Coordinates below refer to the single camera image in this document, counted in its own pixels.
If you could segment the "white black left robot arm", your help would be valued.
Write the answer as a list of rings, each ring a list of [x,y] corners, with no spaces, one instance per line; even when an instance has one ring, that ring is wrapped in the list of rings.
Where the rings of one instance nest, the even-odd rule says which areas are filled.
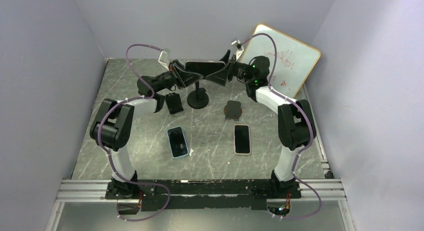
[[[164,106],[172,115],[182,112],[181,98],[174,90],[198,84],[205,77],[178,60],[165,67],[167,70],[157,76],[137,77],[138,96],[120,101],[104,99],[91,125],[89,135],[105,151],[112,169],[105,195],[108,200],[143,196],[142,184],[128,153],[133,120],[158,113]]]

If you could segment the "white cased phone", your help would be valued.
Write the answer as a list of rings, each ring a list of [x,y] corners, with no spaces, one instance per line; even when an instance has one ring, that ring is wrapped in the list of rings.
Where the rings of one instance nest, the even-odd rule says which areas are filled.
[[[248,125],[237,124],[234,126],[234,152],[237,155],[251,154],[251,136]]]

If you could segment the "black round base phone stand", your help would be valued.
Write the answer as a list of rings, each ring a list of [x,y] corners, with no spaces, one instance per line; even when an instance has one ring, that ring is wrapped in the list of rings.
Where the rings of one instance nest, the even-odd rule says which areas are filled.
[[[209,104],[209,96],[204,87],[200,87],[200,82],[195,83],[195,90],[187,96],[187,104],[193,109],[203,109]]]

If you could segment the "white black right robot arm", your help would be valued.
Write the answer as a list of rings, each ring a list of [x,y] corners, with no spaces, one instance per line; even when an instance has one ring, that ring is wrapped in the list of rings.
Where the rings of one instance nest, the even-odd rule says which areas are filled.
[[[295,175],[297,161],[313,143],[317,131],[307,100],[287,97],[271,86],[270,66],[269,58],[263,55],[252,58],[250,63],[242,63],[227,52],[218,61],[207,61],[200,70],[204,72],[205,80],[221,86],[233,78],[239,79],[244,83],[249,98],[277,115],[277,133],[283,150],[271,173],[269,190],[275,198],[282,198],[289,188],[300,182]]]

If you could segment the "aluminium rail frame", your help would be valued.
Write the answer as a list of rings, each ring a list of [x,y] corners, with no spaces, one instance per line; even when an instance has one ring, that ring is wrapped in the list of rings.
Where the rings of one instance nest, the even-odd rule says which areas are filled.
[[[162,208],[231,209],[250,208],[270,211],[273,217],[287,219],[295,201],[325,201],[338,204],[343,226],[353,231],[355,225],[340,179],[335,179],[327,160],[321,165],[323,179],[280,181],[275,174],[268,179],[141,180],[137,185],[118,187],[109,180],[70,180],[61,182],[47,230],[55,231],[66,203],[112,203],[122,215],[155,212]]]

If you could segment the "black folding phone stand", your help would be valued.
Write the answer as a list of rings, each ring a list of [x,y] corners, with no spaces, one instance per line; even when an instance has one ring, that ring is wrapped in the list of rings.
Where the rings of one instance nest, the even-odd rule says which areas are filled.
[[[178,93],[172,92],[165,95],[165,103],[171,115],[184,111],[181,97]]]

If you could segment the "purple phone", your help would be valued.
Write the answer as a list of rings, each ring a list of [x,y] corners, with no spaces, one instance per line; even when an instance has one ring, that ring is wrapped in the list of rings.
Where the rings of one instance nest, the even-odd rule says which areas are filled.
[[[226,65],[223,61],[217,61],[217,60],[210,60],[210,61],[187,61],[185,63],[185,70],[187,72],[191,73],[197,73],[202,75],[203,77],[206,77],[208,75],[211,75],[222,68],[224,68]]]

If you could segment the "blue cased phone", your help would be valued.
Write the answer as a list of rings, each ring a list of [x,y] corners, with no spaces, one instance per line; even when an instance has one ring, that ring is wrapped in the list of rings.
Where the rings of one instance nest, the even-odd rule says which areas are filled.
[[[182,158],[190,153],[184,130],[181,126],[167,130],[168,143],[174,159]]]

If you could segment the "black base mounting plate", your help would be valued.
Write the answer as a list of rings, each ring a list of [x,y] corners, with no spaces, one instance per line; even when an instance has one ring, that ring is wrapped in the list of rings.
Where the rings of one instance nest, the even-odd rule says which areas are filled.
[[[272,181],[268,179],[210,179],[178,180],[158,179],[141,180],[140,185],[125,184],[119,181],[108,183],[105,199],[123,203],[134,201],[141,205],[141,211],[153,212],[161,208],[182,209],[232,209],[268,208],[271,199],[301,198],[300,184],[273,191]]]

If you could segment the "yellow framed whiteboard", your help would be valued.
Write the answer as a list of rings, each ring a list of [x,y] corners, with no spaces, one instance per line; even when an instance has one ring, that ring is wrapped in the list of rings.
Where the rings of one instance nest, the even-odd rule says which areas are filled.
[[[271,36],[276,44],[277,53],[267,36],[258,35],[246,44],[239,61],[247,64],[254,57],[266,56],[270,62],[269,69],[272,70],[276,60],[275,70],[270,80],[271,86],[283,95],[295,98],[320,59],[321,52],[262,23],[256,26],[253,33]]]

